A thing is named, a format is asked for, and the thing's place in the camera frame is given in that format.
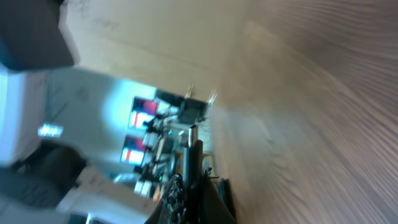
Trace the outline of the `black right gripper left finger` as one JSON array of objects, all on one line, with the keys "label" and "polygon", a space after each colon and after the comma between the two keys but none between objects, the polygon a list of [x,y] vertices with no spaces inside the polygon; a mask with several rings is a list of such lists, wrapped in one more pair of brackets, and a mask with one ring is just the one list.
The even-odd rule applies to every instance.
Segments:
[{"label": "black right gripper left finger", "polygon": [[145,224],[185,224],[187,213],[185,197],[183,177],[181,174],[174,174]]}]

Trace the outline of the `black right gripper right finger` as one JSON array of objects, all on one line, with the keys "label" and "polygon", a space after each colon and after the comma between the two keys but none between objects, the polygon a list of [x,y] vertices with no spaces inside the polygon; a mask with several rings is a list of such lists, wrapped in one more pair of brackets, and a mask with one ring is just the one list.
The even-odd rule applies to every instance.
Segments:
[{"label": "black right gripper right finger", "polygon": [[198,222],[201,224],[237,224],[236,209],[229,179],[212,182],[208,171],[197,178]]}]

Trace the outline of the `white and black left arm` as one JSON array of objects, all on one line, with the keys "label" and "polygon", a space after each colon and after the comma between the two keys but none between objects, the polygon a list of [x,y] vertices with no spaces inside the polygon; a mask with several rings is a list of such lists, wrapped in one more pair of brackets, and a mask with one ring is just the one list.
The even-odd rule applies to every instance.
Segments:
[{"label": "white and black left arm", "polygon": [[1,1],[1,196],[54,209],[86,166],[72,148],[44,139],[46,78],[75,64],[61,28],[63,1]]}]

